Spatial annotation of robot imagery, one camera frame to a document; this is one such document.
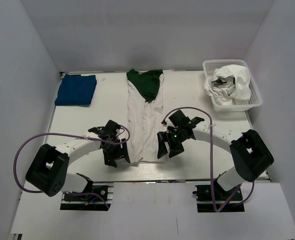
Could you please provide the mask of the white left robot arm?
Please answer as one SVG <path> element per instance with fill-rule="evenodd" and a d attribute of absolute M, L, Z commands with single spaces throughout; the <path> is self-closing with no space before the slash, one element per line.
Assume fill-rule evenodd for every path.
<path fill-rule="evenodd" d="M 130 161 L 127 142 L 120 138 L 128 129 L 109 120 L 105 126 L 92 127 L 84 135 L 71 135 L 72 141 L 61 145 L 42 145 L 34 157 L 25 179 L 49 197 L 58 192 L 77 194 L 87 200 L 93 195 L 92 180 L 80 173 L 68 173 L 69 166 L 94 151 L 102 151 L 104 164 L 117 167 L 117 161 Z"/>

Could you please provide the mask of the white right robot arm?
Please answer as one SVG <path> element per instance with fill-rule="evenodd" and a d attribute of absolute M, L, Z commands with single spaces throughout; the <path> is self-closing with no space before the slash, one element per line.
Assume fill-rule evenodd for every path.
<path fill-rule="evenodd" d="M 234 166 L 213 181 L 213 193 L 218 199 L 226 199 L 233 188 L 244 182 L 254 182 L 274 163 L 268 147 L 253 129 L 241 133 L 215 131 L 214 125 L 202 117 L 189 118 L 181 109 L 170 113 L 162 121 L 166 130 L 157 133 L 157 158 L 183 153 L 183 142 L 189 139 L 208 142 L 211 151 L 218 147 L 231 154 Z"/>

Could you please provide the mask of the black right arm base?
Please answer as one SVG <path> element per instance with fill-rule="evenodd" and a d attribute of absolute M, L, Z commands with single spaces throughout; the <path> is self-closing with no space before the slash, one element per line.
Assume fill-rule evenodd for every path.
<path fill-rule="evenodd" d="M 237 189 L 236 187 L 232 190 L 222 193 L 219 190 L 214 190 L 214 197 L 216 207 L 219 209 L 228 197 Z M 215 213 L 211 195 L 210 185 L 196 185 L 192 196 L 196 198 L 196 206 L 198 213 Z M 239 204 L 243 200 L 241 189 L 239 189 L 235 195 L 230 199 L 229 203 L 220 211 L 221 213 L 241 213 L 245 212 L 244 204 Z"/>

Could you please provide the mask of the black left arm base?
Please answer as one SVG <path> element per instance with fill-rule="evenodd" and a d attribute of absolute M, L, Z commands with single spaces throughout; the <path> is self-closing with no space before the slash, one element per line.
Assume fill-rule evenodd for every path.
<path fill-rule="evenodd" d="M 63 193 L 60 210 L 62 211 L 96 211 L 107 212 L 112 204 L 114 185 L 94 184 L 93 194 L 75 195 L 73 193 Z"/>

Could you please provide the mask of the white green-sleeved Charlie Brown shirt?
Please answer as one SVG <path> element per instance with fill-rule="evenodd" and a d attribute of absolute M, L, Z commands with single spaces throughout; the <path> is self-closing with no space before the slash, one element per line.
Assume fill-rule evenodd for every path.
<path fill-rule="evenodd" d="M 132 164 L 163 164 L 165 157 L 158 158 L 157 133 L 163 132 L 164 119 L 164 72 L 161 69 L 139 72 L 131 69 L 126 73 L 128 84 L 127 142 Z"/>

